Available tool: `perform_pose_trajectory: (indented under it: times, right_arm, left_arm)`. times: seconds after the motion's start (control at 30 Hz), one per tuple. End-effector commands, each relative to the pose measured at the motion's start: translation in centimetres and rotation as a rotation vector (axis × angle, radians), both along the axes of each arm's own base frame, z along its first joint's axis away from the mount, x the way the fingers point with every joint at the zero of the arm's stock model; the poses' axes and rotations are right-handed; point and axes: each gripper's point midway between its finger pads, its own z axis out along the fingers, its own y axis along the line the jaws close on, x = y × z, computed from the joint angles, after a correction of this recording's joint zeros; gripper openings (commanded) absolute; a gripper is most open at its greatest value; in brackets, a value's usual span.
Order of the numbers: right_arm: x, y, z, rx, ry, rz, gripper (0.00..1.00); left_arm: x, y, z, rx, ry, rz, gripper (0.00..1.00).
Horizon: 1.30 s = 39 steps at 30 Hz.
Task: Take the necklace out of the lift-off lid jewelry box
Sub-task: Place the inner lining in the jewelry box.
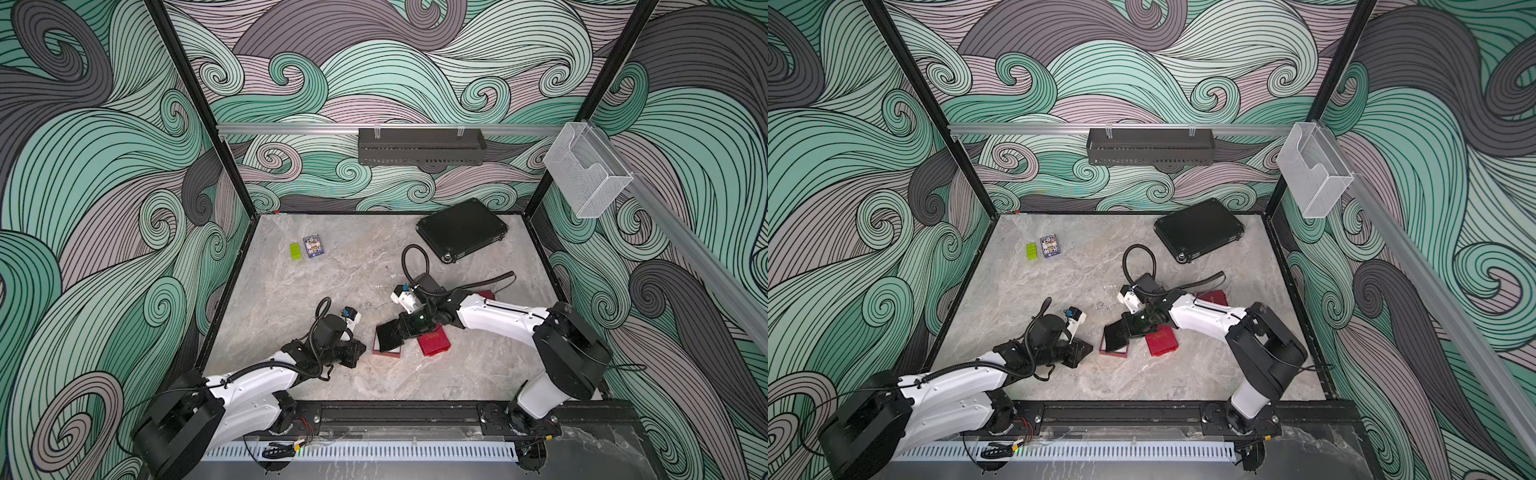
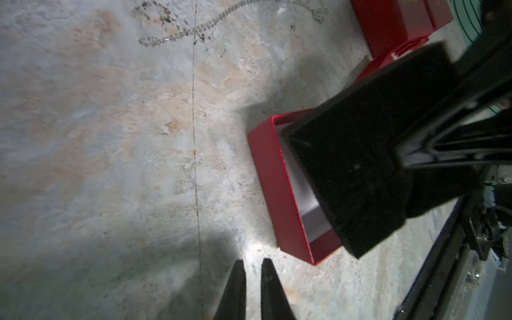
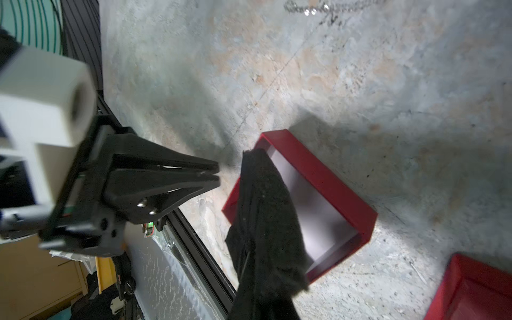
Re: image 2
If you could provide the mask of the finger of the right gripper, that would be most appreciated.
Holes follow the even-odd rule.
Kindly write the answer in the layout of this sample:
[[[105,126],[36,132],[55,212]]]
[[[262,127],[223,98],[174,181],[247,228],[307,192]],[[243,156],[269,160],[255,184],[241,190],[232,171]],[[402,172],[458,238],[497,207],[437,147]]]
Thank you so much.
[[[461,78],[398,141],[398,160],[407,168],[511,164],[511,112],[476,119],[490,105],[510,97],[509,70],[481,70]]]

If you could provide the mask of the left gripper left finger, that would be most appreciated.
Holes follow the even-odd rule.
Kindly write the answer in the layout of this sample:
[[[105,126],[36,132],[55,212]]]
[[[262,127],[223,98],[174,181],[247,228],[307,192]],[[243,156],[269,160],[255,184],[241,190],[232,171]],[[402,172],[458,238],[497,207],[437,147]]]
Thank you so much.
[[[233,264],[214,320],[244,320],[246,317],[246,301],[247,278],[243,260],[239,259]]]

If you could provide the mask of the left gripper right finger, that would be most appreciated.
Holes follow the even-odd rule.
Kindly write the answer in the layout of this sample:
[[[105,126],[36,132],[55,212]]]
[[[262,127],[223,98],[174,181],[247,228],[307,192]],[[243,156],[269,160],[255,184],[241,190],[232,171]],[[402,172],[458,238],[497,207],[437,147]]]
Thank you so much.
[[[261,318],[296,320],[270,258],[263,260],[261,268]]]

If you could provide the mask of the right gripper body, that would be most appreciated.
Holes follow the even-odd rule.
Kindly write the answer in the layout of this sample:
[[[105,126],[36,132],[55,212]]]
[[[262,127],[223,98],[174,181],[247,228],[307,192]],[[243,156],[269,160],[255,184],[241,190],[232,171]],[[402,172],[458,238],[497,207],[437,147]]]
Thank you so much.
[[[481,35],[456,61],[466,91],[511,88],[511,2],[505,1]]]

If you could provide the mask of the red jewelry box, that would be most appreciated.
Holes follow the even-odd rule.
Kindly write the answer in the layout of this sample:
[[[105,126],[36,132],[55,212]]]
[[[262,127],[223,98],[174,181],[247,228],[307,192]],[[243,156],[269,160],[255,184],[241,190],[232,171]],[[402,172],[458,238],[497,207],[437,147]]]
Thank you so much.
[[[352,0],[372,57],[402,56],[451,21],[446,0]]]
[[[277,246],[298,259],[318,265],[342,246],[282,137],[282,131],[309,109],[273,115],[252,129],[247,140]]]

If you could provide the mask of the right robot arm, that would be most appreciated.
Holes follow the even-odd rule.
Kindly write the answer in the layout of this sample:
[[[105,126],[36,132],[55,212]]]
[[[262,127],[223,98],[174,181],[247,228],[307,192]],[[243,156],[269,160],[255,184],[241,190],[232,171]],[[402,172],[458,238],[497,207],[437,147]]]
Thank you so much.
[[[462,197],[460,224],[486,259],[511,226],[511,186],[495,170],[511,164],[511,2],[481,4],[483,31],[455,63],[457,85],[398,143],[419,179],[417,212]]]

